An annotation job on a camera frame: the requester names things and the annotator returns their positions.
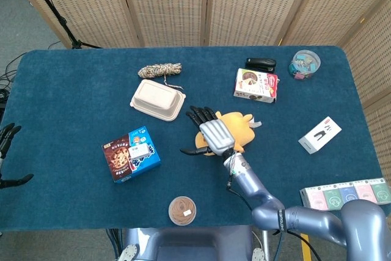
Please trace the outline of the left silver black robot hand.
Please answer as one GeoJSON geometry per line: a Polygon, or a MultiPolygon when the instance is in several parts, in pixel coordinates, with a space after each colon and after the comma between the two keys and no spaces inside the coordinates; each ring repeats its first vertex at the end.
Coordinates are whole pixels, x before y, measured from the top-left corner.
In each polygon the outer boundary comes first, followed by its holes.
{"type": "MultiPolygon", "coordinates": [[[[21,130],[21,126],[10,123],[1,128],[1,168],[9,151],[14,136],[21,130]]],[[[1,189],[17,187],[26,184],[34,177],[33,174],[27,174],[23,178],[4,180],[1,178],[1,189]]]]}

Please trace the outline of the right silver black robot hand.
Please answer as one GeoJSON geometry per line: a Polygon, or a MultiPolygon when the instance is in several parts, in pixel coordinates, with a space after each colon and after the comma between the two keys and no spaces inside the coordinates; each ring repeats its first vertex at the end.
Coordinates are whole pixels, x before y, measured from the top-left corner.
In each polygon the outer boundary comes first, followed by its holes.
{"type": "Polygon", "coordinates": [[[217,115],[209,107],[190,106],[191,111],[186,111],[186,115],[198,127],[207,146],[194,150],[180,149],[180,152],[189,156],[205,155],[213,153],[225,159],[235,152],[235,138],[226,127],[225,123],[217,118],[217,115]]]}

